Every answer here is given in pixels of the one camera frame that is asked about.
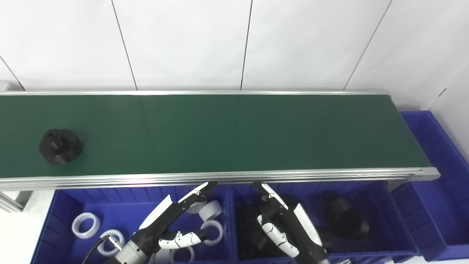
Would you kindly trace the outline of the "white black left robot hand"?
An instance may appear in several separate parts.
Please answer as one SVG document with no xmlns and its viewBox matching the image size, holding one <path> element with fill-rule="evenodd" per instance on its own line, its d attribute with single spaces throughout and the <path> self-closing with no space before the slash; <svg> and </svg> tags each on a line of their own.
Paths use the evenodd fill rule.
<svg viewBox="0 0 469 264">
<path fill-rule="evenodd" d="M 141 224 L 139 230 L 131 237 L 130 241 L 136 245 L 136 251 L 149 257 L 160 249 L 185 248 L 206 241 L 210 236 L 207 228 L 191 232 L 169 232 L 169 227 L 198 198 L 210 194 L 217 184 L 217 181 L 205 182 L 188 192 L 178 202 L 173 202 L 171 196 L 167 196 L 156 207 L 159 213 L 156 219 L 149 224 Z"/>
</svg>

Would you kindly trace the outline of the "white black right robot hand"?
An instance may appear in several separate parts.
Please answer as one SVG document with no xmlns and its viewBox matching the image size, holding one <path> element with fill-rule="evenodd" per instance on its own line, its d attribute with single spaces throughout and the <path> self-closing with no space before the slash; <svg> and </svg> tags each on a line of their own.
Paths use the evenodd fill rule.
<svg viewBox="0 0 469 264">
<path fill-rule="evenodd" d="M 256 220 L 262 231 L 286 255 L 298 264 L 329 264 L 329 256 L 323 248 L 317 229 L 303 206 L 288 206 L 268 184 L 254 181 L 253 187 L 266 198 L 270 207 L 278 213 L 287 231 L 283 231 L 268 214 L 261 212 Z"/>
</svg>

